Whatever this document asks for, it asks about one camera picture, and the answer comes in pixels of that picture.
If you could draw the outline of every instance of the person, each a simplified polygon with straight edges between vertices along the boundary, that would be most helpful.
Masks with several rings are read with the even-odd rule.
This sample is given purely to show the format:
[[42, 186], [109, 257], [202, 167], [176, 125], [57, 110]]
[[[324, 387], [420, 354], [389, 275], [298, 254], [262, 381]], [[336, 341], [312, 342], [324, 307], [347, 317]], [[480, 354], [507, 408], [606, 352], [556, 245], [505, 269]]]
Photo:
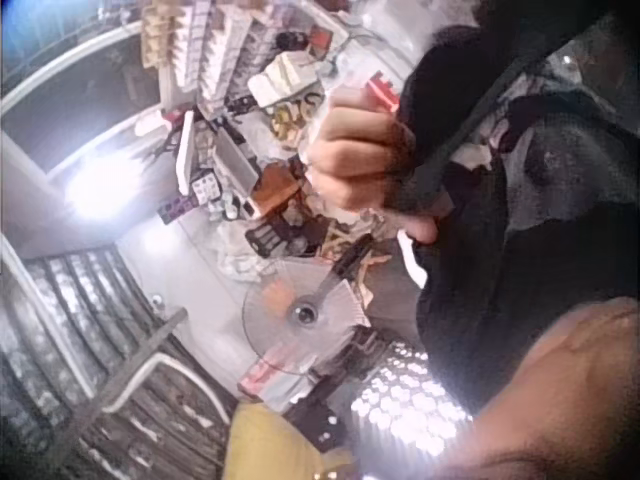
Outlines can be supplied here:
[[[498, 138], [487, 141], [487, 168], [448, 162], [419, 178], [417, 194], [438, 182], [450, 208], [394, 209], [407, 178], [455, 134], [528, 42], [551, 53], [610, 8], [581, 0], [483, 2], [480, 28], [449, 29], [427, 52], [397, 115], [365, 93], [340, 92], [307, 151], [320, 194], [349, 210], [382, 209], [420, 244], [415, 254], [428, 280], [417, 322], [431, 368], [469, 412], [486, 419], [476, 421], [471, 442], [488, 448], [465, 448], [461, 471], [501, 458], [523, 472], [507, 468], [504, 478], [598, 477], [611, 471], [613, 452], [633, 437], [626, 427], [639, 419], [638, 310], [628, 300], [638, 297], [637, 123], [629, 127], [584, 89], [530, 89], [504, 106], [504, 122], [492, 129]], [[637, 34], [627, 23], [633, 16], [619, 14], [622, 2], [613, 8], [637, 80]], [[602, 302], [604, 311], [593, 306]], [[624, 327], [602, 321], [619, 318], [616, 305]], [[576, 315], [583, 321], [574, 320], [574, 333], [545, 335]], [[571, 354], [584, 332], [578, 324], [592, 332], [586, 370]], [[608, 377], [605, 366], [620, 375]], [[523, 422], [519, 409], [531, 414], [525, 426], [540, 428], [514, 428], [511, 422]], [[582, 461], [585, 470], [577, 467]]]

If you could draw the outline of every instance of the hand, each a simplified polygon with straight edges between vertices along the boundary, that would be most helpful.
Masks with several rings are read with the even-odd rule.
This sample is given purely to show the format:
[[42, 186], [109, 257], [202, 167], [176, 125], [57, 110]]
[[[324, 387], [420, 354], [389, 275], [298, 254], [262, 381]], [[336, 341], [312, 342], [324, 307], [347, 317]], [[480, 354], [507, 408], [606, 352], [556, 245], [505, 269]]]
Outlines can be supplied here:
[[[329, 113], [307, 150], [309, 181], [345, 210], [380, 209], [413, 168], [415, 137], [365, 91], [343, 89], [329, 102]], [[384, 213], [419, 242], [435, 241], [430, 216]]]

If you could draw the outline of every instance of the yellow cloth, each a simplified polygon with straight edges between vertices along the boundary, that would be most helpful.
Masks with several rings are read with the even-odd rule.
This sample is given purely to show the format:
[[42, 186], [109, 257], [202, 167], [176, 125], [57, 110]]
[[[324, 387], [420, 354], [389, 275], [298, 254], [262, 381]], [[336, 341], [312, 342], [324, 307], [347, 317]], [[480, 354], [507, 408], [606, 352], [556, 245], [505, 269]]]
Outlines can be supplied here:
[[313, 480], [353, 462], [350, 452], [321, 454], [292, 425], [263, 404], [240, 404], [234, 414], [224, 480]]

